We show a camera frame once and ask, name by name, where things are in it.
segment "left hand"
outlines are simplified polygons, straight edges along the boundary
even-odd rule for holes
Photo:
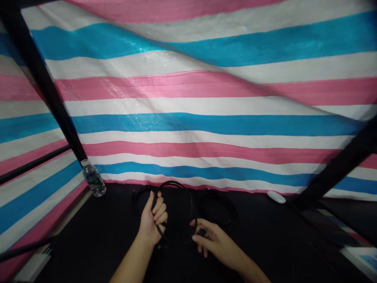
[[[156,225],[158,225],[162,233],[164,233],[165,227],[162,226],[161,223],[166,223],[168,220],[166,204],[161,196],[161,192],[158,192],[158,199],[152,211],[154,193],[152,191],[150,192],[149,199],[146,202],[143,213],[141,214],[140,228],[139,233],[137,234],[140,238],[153,246],[161,240],[161,235],[158,232]]]

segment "black tabletop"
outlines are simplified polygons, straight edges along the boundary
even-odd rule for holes
[[[131,200],[138,185],[108,184],[91,196],[52,243],[52,258],[38,276],[44,282],[108,282],[137,234],[140,220]],[[205,191],[195,191],[200,197]],[[288,204],[266,194],[222,193],[237,208],[239,223],[229,232],[274,282],[351,282],[358,271]],[[166,189],[169,235],[190,237],[189,201],[181,189]],[[140,209],[147,195],[141,196]],[[242,282],[213,256],[204,259],[194,243],[155,249],[145,282]]]

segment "bottle label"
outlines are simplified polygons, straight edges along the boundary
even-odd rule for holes
[[[98,191],[104,186],[103,179],[99,172],[93,172],[87,176],[86,181],[92,191]]]

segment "water bottle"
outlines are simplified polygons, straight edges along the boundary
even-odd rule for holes
[[[93,166],[88,159],[81,161],[82,173],[85,180],[88,182],[90,189],[95,197],[103,196],[106,192],[106,186],[103,182],[98,169]]]

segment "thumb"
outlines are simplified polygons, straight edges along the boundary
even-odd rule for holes
[[[154,198],[154,193],[152,191],[150,191],[149,198],[148,198],[148,201],[145,204],[143,213],[152,210],[153,198]]]
[[[206,239],[202,236],[199,236],[199,235],[193,235],[192,240],[195,243],[207,248],[210,252],[214,253],[216,246],[215,246],[215,243],[212,242],[211,240],[208,240],[208,239]]]

